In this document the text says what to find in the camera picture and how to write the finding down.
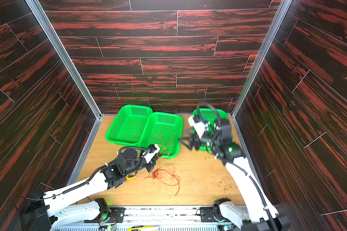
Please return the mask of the green basket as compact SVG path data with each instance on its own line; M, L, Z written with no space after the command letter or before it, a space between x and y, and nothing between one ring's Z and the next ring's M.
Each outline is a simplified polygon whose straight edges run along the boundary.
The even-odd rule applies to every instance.
M181 116L154 112L148 116L139 147L148 147L158 144L163 158L171 159L178 155L183 132L184 120Z
M197 108L193 111L193 116L200 116L210 122L210 137L203 136L199 151L222 152L229 154L235 151L236 143L233 140L232 127L227 118L226 112L214 108Z
M123 106L109 127L106 140L123 146L137 146L148 116L152 113L153 110L147 106Z

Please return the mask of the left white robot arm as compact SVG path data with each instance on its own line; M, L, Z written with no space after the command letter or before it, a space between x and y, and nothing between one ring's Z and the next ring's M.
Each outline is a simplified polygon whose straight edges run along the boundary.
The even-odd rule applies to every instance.
M85 204L78 202L119 187L134 179L144 168L151 172L162 155L157 144L147 148L125 146L113 161L97 168L90 177L57 190L44 193L37 190L28 198L31 203L27 210L20 214L22 230L50 231L78 221L106 220L110 208L105 199L98 198Z

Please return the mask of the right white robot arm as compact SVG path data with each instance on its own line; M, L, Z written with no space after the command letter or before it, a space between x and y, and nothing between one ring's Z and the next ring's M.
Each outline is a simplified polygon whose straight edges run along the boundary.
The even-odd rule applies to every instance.
M198 151L205 147L220 160L234 179L247 207L244 212L230 199L218 199L213 204L215 219L230 221L235 231L288 231L290 220L286 215L280 215L254 178L245 153L233 141L229 120L222 118L208 102L199 102L196 111L196 115L188 119L194 132L179 141L189 150Z

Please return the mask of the left green basket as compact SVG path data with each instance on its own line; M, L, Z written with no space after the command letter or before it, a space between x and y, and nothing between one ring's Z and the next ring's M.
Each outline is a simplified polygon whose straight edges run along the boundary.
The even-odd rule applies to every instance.
M123 146L137 146L148 116L152 113L153 110L147 106L123 106L109 127L106 140Z

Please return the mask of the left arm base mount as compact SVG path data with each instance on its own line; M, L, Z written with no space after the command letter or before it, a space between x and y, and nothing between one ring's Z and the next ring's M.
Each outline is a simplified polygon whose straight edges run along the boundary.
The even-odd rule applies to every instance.
M110 207L109 211L101 212L93 220L84 220L84 223L122 223L124 219L125 210L126 208L124 207Z

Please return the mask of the yellow tape measure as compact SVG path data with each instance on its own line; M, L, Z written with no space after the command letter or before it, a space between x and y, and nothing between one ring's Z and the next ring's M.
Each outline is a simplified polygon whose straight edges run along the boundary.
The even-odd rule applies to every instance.
M136 179L136 172L134 172L134 173L129 174L129 175L126 176L126 180L127 180L127 181L132 181L132 180L134 180L134 179Z

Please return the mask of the middle green basket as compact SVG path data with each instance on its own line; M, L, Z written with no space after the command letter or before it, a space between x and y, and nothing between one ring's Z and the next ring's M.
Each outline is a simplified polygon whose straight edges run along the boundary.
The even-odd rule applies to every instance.
M158 144L163 158L171 159L178 155L183 132L184 120L181 116L154 112L148 116L139 147L148 147Z

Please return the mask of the right green basket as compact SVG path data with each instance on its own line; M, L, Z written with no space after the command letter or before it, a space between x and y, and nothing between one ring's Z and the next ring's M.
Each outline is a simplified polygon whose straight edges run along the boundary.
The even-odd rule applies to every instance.
M200 116L210 122L210 137L203 136L199 151L222 152L229 154L235 151L236 143L233 140L232 127L227 118L226 112L214 108L197 108L193 111L193 116Z

